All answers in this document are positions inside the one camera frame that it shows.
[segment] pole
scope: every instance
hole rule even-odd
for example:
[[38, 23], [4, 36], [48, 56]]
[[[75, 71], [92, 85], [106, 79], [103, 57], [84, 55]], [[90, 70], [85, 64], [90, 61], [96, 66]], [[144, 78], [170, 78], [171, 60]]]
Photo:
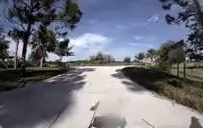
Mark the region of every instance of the pole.
[[186, 62], [183, 62], [183, 78], [186, 79]]
[[176, 66], [176, 67], [177, 67], [177, 77], [180, 77], [180, 69], [179, 69], [179, 65], [180, 65], [180, 64], [177, 63], [177, 66]]

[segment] signpost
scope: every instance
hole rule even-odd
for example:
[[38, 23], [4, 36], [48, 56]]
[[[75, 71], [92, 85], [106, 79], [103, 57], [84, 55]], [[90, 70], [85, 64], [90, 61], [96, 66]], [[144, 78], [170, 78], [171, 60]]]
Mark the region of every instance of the signpost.
[[184, 41], [181, 40], [173, 44], [168, 51], [168, 62], [177, 64], [177, 76], [179, 77], [179, 64], [183, 63], [183, 77], [186, 78], [186, 64], [185, 64], [185, 51]]

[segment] tree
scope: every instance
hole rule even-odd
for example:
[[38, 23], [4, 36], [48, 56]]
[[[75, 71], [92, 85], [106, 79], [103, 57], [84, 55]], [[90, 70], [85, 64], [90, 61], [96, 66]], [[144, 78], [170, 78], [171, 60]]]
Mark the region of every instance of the tree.
[[64, 39], [58, 42], [55, 54], [59, 56], [59, 61], [61, 62], [64, 56], [73, 56], [74, 53], [71, 51], [72, 47], [69, 47], [69, 39]]
[[169, 24], [185, 24], [190, 29], [188, 41], [191, 48], [196, 53], [203, 53], [203, 1], [199, 0], [160, 0], [163, 2], [163, 9], [170, 10], [176, 5], [182, 8], [178, 16], [175, 18], [166, 15], [166, 21]]
[[98, 64], [106, 64], [114, 62], [115, 59], [111, 55], [98, 52], [95, 56], [90, 56], [90, 61]]
[[125, 63], [130, 63], [131, 62], [131, 58], [130, 57], [125, 57], [124, 58], [124, 62]]
[[13, 0], [13, 6], [8, 11], [7, 19], [24, 32], [23, 71], [25, 71], [27, 45], [29, 39], [37, 32], [38, 24], [51, 26], [59, 35], [66, 35], [64, 28], [73, 29], [81, 15], [77, 3], [72, 0]]
[[39, 65], [39, 60], [40, 60], [40, 57], [38, 56], [38, 54], [36, 52], [32, 51], [29, 54], [28, 62], [30, 63], [30, 65], [38, 66]]
[[57, 40], [55, 33], [48, 30], [46, 26], [40, 25], [36, 37], [33, 37], [33, 52], [40, 58], [40, 68], [43, 67], [43, 61], [47, 57], [47, 52], [54, 52]]
[[157, 51], [155, 49], [153, 49], [153, 48], [148, 49], [146, 56], [148, 58], [151, 58], [151, 62], [153, 62], [154, 58], [156, 57], [156, 52]]
[[138, 53], [138, 54], [136, 54], [135, 55], [135, 60], [137, 60], [137, 61], [141, 61], [141, 60], [143, 60], [145, 58], [145, 53], [143, 53], [143, 52], [141, 52], [141, 53]]
[[23, 38], [23, 32], [19, 31], [18, 29], [13, 29], [13, 31], [9, 31], [8, 35], [15, 41], [15, 59], [14, 59], [14, 68], [17, 69], [18, 67], [18, 49], [19, 49], [19, 42]]
[[170, 46], [172, 46], [175, 43], [176, 43], [175, 41], [167, 41], [166, 43], [163, 43], [160, 46], [160, 48], [156, 51], [156, 55], [157, 55], [156, 62], [158, 63], [160, 68], [167, 70], [171, 65], [168, 62], [168, 52], [169, 52]]

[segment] asphalt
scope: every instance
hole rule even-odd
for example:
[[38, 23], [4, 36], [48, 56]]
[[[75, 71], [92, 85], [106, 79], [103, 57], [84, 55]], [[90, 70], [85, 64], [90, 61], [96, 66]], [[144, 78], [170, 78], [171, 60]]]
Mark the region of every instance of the asphalt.
[[96, 116], [117, 114], [125, 128], [203, 128], [203, 115], [124, 77], [121, 67], [81, 67], [0, 94], [1, 128], [88, 128]]

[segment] palm tree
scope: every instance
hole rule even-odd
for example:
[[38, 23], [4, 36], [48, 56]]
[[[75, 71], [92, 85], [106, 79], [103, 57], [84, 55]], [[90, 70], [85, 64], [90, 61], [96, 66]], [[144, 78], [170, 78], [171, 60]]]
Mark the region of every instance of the palm tree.
[[153, 48], [148, 49], [146, 56], [151, 58], [151, 62], [153, 62], [154, 58], [156, 57], [157, 51]]
[[13, 31], [9, 31], [8, 35], [15, 41], [15, 59], [14, 59], [14, 68], [17, 69], [18, 65], [18, 50], [19, 50], [19, 42], [23, 38], [23, 32], [19, 31], [17, 29], [14, 29]]
[[54, 52], [57, 40], [53, 31], [48, 30], [46, 26], [40, 25], [37, 37], [33, 38], [33, 52], [40, 58], [40, 68], [43, 67], [43, 61], [47, 57], [47, 52]]

